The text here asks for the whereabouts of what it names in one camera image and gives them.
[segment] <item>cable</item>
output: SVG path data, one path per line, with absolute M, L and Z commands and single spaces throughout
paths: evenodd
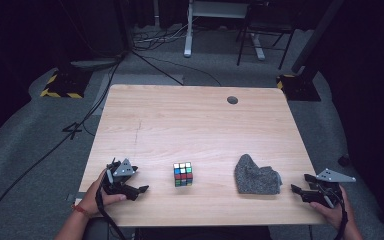
M 221 87 L 221 83 L 211 74 L 205 72 L 205 71 L 202 71 L 202 70 L 199 70 L 199 69 L 196 69 L 196 68 L 193 68 L 193 67 L 189 67 L 189 66 L 185 66 L 185 65 L 182 65 L 182 64 L 178 64 L 178 63 L 174 63 L 174 62 L 170 62 L 170 61 L 166 61 L 166 60 L 161 60 L 161 59 L 158 59 L 158 58 L 154 58 L 154 57 L 147 57 L 147 56 L 142 56 L 143 58 L 150 58 L 150 59 L 154 59 L 156 61 L 160 61 L 160 62 L 166 62 L 166 63 L 170 63 L 170 64 L 173 64 L 173 65 L 176 65 L 176 66 L 180 66 L 180 67 L 185 67 L 185 68 L 189 68 L 189 69 L 192 69 L 192 70 L 195 70 L 195 71 L 198 71 L 198 72 L 201 72 L 201 73 L 204 73 L 204 74 L 207 74 L 208 76 L 210 76 L 212 79 L 214 79 L 214 81 L 216 81 L 218 83 L 218 85 Z
M 308 225 L 308 231 L 310 232 L 310 240 L 313 240 L 313 226 Z
M 197 20 L 199 17 L 196 17 L 195 19 L 192 20 L 192 23 Z M 171 34 L 171 36 L 167 37 L 169 34 L 167 33 L 167 30 L 165 32 L 164 35 L 162 36 L 159 36 L 157 37 L 157 35 L 161 32 L 161 31 L 158 31 L 153 37 L 151 38 L 145 38 L 145 39 L 139 39 L 139 40 L 136 40 L 132 38 L 133 42 L 134 43 L 140 43 L 140 42 L 149 42 L 148 44 L 148 47 L 139 47 L 139 46 L 136 46 L 134 45 L 133 49 L 136 50 L 136 51 L 148 51 L 148 50 L 154 50 L 154 49 L 157 49 L 158 47 L 160 47 L 161 45 L 165 44 L 165 43 L 172 43 L 174 41 L 177 41 L 178 39 L 180 38 L 184 38 L 186 37 L 186 35 L 182 35 L 182 36 L 179 36 L 179 37 L 176 37 L 176 35 L 181 32 L 181 31 L 185 31 L 188 27 L 188 24 L 184 25 L 183 27 L 181 27 L 180 29 L 178 30 L 174 30 L 174 34 Z
M 103 96 L 106 95 L 108 89 L 109 89 L 109 86 L 111 85 L 111 82 L 112 82 L 112 78 L 114 76 L 114 73 L 115 71 L 117 70 L 118 66 L 120 65 L 122 59 L 120 59 L 120 61 L 117 63 L 116 67 L 113 68 L 113 72 L 112 72 L 112 75 L 110 77 L 110 80 L 108 81 L 108 85 L 103 93 Z M 101 96 L 100 100 L 95 104 L 95 106 L 92 107 L 91 110 L 89 110 L 89 112 L 85 115 L 85 117 L 83 118 L 83 120 L 79 123 L 79 124 L 76 124 L 75 127 L 74 127 L 74 130 L 67 134 L 57 145 L 55 145 L 49 152 L 47 152 L 43 157 L 41 157 L 36 163 L 34 163 L 31 167 L 29 167 L 23 174 L 21 174 L 5 191 L 4 193 L 0 196 L 0 203 L 1 201 L 4 199 L 4 197 L 8 194 L 9 191 L 11 191 L 11 189 L 18 183 L 21 181 L 21 179 L 23 179 L 33 168 L 35 168 L 37 165 L 39 165 L 43 160 L 45 160 L 49 155 L 51 155 L 51 153 L 53 153 L 63 142 L 65 142 L 65 140 L 67 140 L 74 132 L 76 132 L 76 130 L 81 126 L 83 125 L 83 123 L 93 114 L 94 111 L 96 111 L 97 107 L 101 104 L 102 100 L 104 99 L 104 97 Z
M 180 84 L 181 86 L 184 86 L 183 83 L 179 82 L 177 79 L 175 79 L 174 77 L 170 76 L 168 73 L 164 72 L 163 70 L 159 69 L 158 67 L 156 67 L 154 64 L 150 63 L 148 60 L 146 60 L 144 57 L 142 57 L 141 55 L 135 53 L 133 50 L 132 50 L 132 53 L 134 55 L 136 55 L 137 57 L 139 57 L 140 59 L 142 59 L 143 61 L 145 61 L 146 63 L 148 63 L 151 67 L 155 68 L 157 71 L 163 73 L 164 75 L 166 75 L 167 77 L 173 79 L 174 81 L 176 81 L 178 84 Z

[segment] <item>yellow and black tape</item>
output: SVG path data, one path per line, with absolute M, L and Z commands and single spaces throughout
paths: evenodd
M 40 96 L 84 98 L 84 91 L 91 75 L 91 73 L 81 73 L 78 76 L 74 76 L 75 78 L 72 80 L 67 79 L 65 75 L 58 75 L 58 71 L 55 71 L 52 77 L 49 78 Z

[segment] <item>wrist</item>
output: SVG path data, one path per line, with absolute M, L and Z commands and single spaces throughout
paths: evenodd
M 81 214 L 81 215 L 83 215 L 87 219 L 91 218 L 92 215 L 93 215 L 88 210 L 86 210 L 82 206 L 80 206 L 80 204 L 79 205 L 72 204 L 71 205 L 71 209 L 73 209 L 74 213 Z

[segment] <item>gray cloth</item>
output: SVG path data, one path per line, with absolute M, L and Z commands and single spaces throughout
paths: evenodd
M 282 180 L 272 167 L 259 168 L 248 154 L 242 155 L 235 168 L 239 193 L 274 195 L 280 193 Z

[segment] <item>black cable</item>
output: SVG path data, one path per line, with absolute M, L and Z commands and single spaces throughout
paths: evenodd
M 103 96 L 106 95 L 108 89 L 109 89 L 109 86 L 112 82 L 112 78 L 114 76 L 114 73 L 115 71 L 117 70 L 118 66 L 120 65 L 121 63 L 121 59 L 120 61 L 117 63 L 116 67 L 114 68 L 113 70 L 113 73 L 110 77 L 110 80 L 108 82 L 108 85 L 107 85 L 107 88 L 105 89 L 104 91 L 104 94 Z M 83 120 L 79 123 L 79 124 L 76 124 L 75 127 L 74 127 L 74 130 L 67 134 L 67 136 L 65 136 L 57 145 L 55 145 L 49 152 L 47 152 L 42 158 L 40 158 L 36 163 L 34 163 L 31 167 L 29 167 L 23 174 L 21 174 L 5 191 L 4 193 L 0 196 L 0 203 L 1 201 L 4 199 L 4 197 L 8 194 L 9 191 L 11 191 L 11 189 L 18 183 L 21 181 L 21 179 L 23 179 L 33 168 L 35 168 L 37 165 L 39 165 L 43 160 L 45 160 L 49 155 L 51 155 L 51 153 L 53 153 L 63 142 L 65 142 L 65 140 L 67 140 L 73 133 L 76 132 L 76 130 L 81 126 L 83 125 L 83 123 L 93 114 L 94 111 L 96 111 L 97 107 L 101 104 L 102 100 L 104 99 L 104 97 L 101 96 L 101 99 L 100 101 L 98 101 L 97 104 L 95 104 L 95 106 L 92 107 L 91 110 L 89 110 L 89 112 L 85 115 L 85 117 L 83 118 Z
M 310 232 L 310 240 L 313 240 L 313 226 L 308 225 L 308 231 Z
M 150 58 L 150 59 L 154 59 L 156 61 L 160 61 L 160 62 L 166 62 L 166 63 L 170 63 L 170 64 L 173 64 L 173 65 L 176 65 L 176 66 L 180 66 L 180 67 L 185 67 L 185 68 L 189 68 L 189 69 L 192 69 L 192 70 L 195 70 L 195 71 L 198 71 L 198 72 L 201 72 L 201 73 L 204 73 L 204 74 L 207 74 L 208 76 L 210 76 L 212 79 L 214 79 L 214 81 L 216 81 L 218 83 L 218 85 L 221 87 L 221 83 L 211 74 L 205 72 L 205 71 L 202 71 L 202 70 L 199 70 L 199 69 L 196 69 L 196 68 L 193 68 L 193 67 L 189 67 L 189 66 L 185 66 L 185 65 L 182 65 L 182 64 L 178 64 L 178 63 L 174 63 L 174 62 L 170 62 L 170 61 L 166 61 L 166 60 L 161 60 L 161 59 L 158 59 L 158 58 L 154 58 L 154 57 L 147 57 L 147 56 L 142 56 L 143 58 Z
M 0 197 L 0 202 L 4 199 L 4 197 L 8 194 L 8 192 L 24 177 L 26 176 L 33 168 L 35 168 L 39 163 L 45 160 L 52 152 L 54 152 L 65 140 L 67 140 L 73 132 L 67 134 L 55 147 L 53 147 L 48 153 L 46 153 L 42 158 L 40 158 L 35 164 L 33 164 L 30 168 L 28 168 L 20 177 L 18 177 L 9 188 L 5 190 L 5 192 Z
M 135 53 L 133 50 L 132 50 L 132 53 L 134 55 L 136 55 L 137 57 L 139 57 L 140 59 L 142 59 L 143 61 L 145 61 L 146 63 L 148 63 L 151 67 L 155 68 L 157 71 L 163 73 L 164 75 L 166 75 L 167 77 L 173 79 L 174 81 L 176 81 L 178 84 L 180 84 L 181 86 L 184 86 L 183 83 L 179 82 L 177 79 L 175 79 L 174 77 L 170 76 L 168 73 L 164 72 L 163 70 L 159 69 L 158 67 L 156 67 L 154 64 L 150 63 L 148 60 L 146 60 L 144 57 L 142 57 L 141 55 Z

